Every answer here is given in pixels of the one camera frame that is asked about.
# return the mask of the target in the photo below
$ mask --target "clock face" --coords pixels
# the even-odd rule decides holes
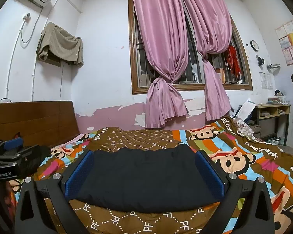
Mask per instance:
[[[252,41],[251,41],[251,46],[252,46],[252,48],[253,48],[255,51],[258,51],[259,46],[258,46],[258,44],[256,43],[255,40],[252,40]]]

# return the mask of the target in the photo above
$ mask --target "draped cloth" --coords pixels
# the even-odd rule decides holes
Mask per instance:
[[[224,116],[231,108],[226,91],[207,54],[220,54],[231,41],[231,17],[224,0],[184,0],[189,12],[197,51],[203,58],[206,120]]]
[[[160,128],[187,114],[180,93],[172,86],[188,64],[188,37],[182,0],[134,0],[147,59],[160,74],[146,99],[145,128]]]

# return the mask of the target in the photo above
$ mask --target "window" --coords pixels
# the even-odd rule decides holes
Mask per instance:
[[[129,34],[130,34],[130,65],[133,94],[147,93],[151,83],[159,76],[149,64],[144,51],[133,0],[128,0]],[[204,90],[204,71],[202,57],[197,53],[194,30],[188,12],[185,10],[188,34],[188,66],[174,83],[178,91]],[[238,31],[232,21],[231,45],[236,48],[238,66],[241,72],[236,76],[226,65],[226,56],[222,54],[208,54],[208,59],[220,77],[226,90],[252,90],[252,80],[246,54]]]

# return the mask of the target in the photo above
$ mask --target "black cloth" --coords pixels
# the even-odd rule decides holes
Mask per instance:
[[[156,151],[94,152],[94,167],[77,199],[122,212],[165,213],[217,202],[185,144]]]

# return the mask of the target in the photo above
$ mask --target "patterned blanket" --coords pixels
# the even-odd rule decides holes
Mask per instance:
[[[198,149],[206,151],[227,173],[236,173],[240,179],[265,178],[274,211],[275,233],[282,234],[287,229],[293,220],[293,156],[282,152],[277,146],[239,134],[229,117],[200,129],[123,131],[119,128],[103,128],[81,134],[53,148],[34,179],[46,179],[55,172],[62,172],[85,148],[116,152],[122,147],[158,150],[174,148],[179,144],[189,145],[194,152]],[[19,184],[15,184],[13,188],[16,198],[19,187]],[[244,199],[239,200],[224,233],[230,233],[233,229],[243,202]],[[49,199],[46,199],[46,204],[57,231],[65,233]],[[141,214],[111,211],[77,200],[70,201],[70,204],[90,233],[104,234],[200,233],[218,206],[215,203],[186,212]]]

